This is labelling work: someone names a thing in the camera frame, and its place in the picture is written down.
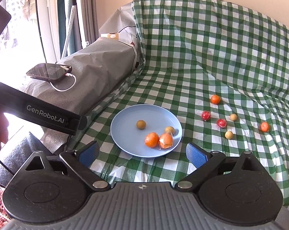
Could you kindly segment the white orange label tag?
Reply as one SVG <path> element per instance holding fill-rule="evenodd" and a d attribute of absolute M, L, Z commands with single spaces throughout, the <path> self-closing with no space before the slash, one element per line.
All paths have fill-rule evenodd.
<path fill-rule="evenodd" d="M 109 34 L 107 35 L 107 38 L 118 40 L 118 39 L 119 39 L 119 35 L 118 35 L 118 33 L 109 33 Z"/>

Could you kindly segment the blue round plate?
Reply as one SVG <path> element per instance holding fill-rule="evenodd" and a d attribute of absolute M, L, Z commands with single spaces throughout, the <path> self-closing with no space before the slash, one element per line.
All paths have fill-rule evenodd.
<path fill-rule="evenodd" d="M 137 128 L 138 120 L 146 122 L 145 129 Z M 168 126 L 176 130 L 172 147 L 161 149 L 159 146 L 149 148 L 145 145 L 147 134 L 156 132 L 161 135 Z M 110 134 L 114 143 L 128 154 L 142 158 L 156 158 L 174 150 L 182 139 L 183 131 L 180 121 L 169 110 L 157 105 L 138 104 L 125 108 L 115 115 L 111 122 Z"/>

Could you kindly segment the green white checkered cloth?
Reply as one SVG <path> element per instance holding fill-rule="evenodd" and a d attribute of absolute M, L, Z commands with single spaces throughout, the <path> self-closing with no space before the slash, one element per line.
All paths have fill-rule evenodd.
<path fill-rule="evenodd" d="M 289 28 L 257 11 L 222 0 L 133 0 L 140 67 L 90 112 L 73 140 L 100 145 L 90 169 L 109 183 L 176 183 L 194 171 L 185 154 L 193 142 L 227 156 L 252 151 L 275 180 L 289 210 Z M 212 95 L 221 97 L 212 104 Z M 113 117 L 136 104 L 168 109 L 183 136 L 169 154 L 132 156 L 110 135 Z M 201 113 L 211 118 L 203 121 Z M 237 121 L 230 120 L 232 113 Z M 218 119 L 227 126 L 217 126 Z M 269 132 L 260 124 L 267 122 Z M 232 139 L 225 133 L 232 131 Z"/>

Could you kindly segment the orange fruit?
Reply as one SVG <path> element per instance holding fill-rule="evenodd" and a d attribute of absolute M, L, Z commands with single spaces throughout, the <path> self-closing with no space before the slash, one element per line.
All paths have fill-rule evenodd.
<path fill-rule="evenodd" d="M 262 132 L 269 132 L 269 130 L 270 130 L 270 125 L 269 125 L 267 122 L 262 122 L 262 123 L 260 124 L 260 130 L 261 130 Z"/>
<path fill-rule="evenodd" d="M 216 95 L 216 94 L 214 94 L 214 95 L 211 96 L 210 102 L 212 104 L 218 105 L 221 102 L 221 97 Z"/>
<path fill-rule="evenodd" d="M 145 137 L 144 143 L 149 148 L 155 148 L 158 145 L 159 136 L 156 132 L 151 132 Z"/>
<path fill-rule="evenodd" d="M 173 143 L 174 139 L 170 131 L 160 135 L 158 144 L 161 149 L 168 149 L 173 146 Z"/>

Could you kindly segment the orange fruit front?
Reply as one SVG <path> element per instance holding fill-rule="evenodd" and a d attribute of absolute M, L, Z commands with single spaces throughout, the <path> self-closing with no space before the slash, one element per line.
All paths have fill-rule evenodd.
<path fill-rule="evenodd" d="M 145 137 L 144 143 L 149 148 L 155 148 L 158 145 L 159 136 L 156 132 L 151 132 Z"/>

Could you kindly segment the white striped pole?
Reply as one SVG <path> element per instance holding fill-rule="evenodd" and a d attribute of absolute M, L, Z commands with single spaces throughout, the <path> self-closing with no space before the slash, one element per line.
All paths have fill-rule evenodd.
<path fill-rule="evenodd" d="M 77 10 L 77 6 L 72 5 L 71 11 L 70 11 L 70 16 L 69 16 L 68 29 L 66 30 L 66 37 L 65 37 L 65 41 L 64 41 L 63 52 L 61 54 L 61 59 L 65 58 L 67 56 L 67 50 L 68 50 L 68 46 L 69 46 L 69 40 L 70 40 L 72 28 L 73 28 L 73 21 L 74 21 L 76 10 Z"/>

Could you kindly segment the red fruit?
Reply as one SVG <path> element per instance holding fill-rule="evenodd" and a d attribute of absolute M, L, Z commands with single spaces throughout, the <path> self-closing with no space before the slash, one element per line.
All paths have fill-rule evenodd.
<path fill-rule="evenodd" d="M 227 126 L 227 122 L 225 119 L 221 118 L 217 120 L 217 126 L 220 128 L 225 128 Z"/>
<path fill-rule="evenodd" d="M 203 111 L 202 113 L 201 113 L 201 118 L 202 118 L 202 120 L 203 121 L 208 121 L 208 120 L 210 120 L 210 118 L 211 118 L 211 113 L 209 112 L 209 111 Z"/>

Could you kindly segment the grey curtain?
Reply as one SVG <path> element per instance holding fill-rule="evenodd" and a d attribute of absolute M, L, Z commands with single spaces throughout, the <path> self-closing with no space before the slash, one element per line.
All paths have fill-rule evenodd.
<path fill-rule="evenodd" d="M 80 0 L 78 10 L 82 47 L 85 48 L 99 37 L 96 0 Z"/>

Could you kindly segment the tan small fruit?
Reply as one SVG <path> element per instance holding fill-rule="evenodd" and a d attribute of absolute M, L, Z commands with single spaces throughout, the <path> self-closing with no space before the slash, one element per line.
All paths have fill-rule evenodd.
<path fill-rule="evenodd" d="M 137 128 L 138 128 L 138 129 L 141 129 L 141 130 L 145 129 L 146 125 L 147 125 L 147 124 L 146 124 L 146 122 L 145 122 L 144 120 L 138 120 L 138 121 L 136 122 Z"/>
<path fill-rule="evenodd" d="M 232 114 L 230 115 L 230 120 L 231 120 L 231 121 L 235 122 L 235 121 L 237 121 L 237 119 L 238 119 L 237 114 L 232 113 Z"/>
<path fill-rule="evenodd" d="M 232 139 L 233 136 L 234 136 L 234 134 L 232 133 L 232 131 L 229 131 L 229 130 L 228 130 L 228 131 L 225 133 L 225 138 L 226 138 L 226 139 Z"/>
<path fill-rule="evenodd" d="M 173 136 L 176 134 L 176 130 L 174 127 L 172 126 L 168 126 L 164 129 L 165 133 L 171 133 Z"/>

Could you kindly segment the black smartphone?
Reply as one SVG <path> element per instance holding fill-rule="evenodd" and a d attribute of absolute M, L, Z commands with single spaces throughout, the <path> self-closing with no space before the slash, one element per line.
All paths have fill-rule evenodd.
<path fill-rule="evenodd" d="M 42 81 L 59 81 L 62 80 L 67 73 L 72 72 L 71 65 L 40 63 L 31 68 L 26 75 L 30 78 Z"/>

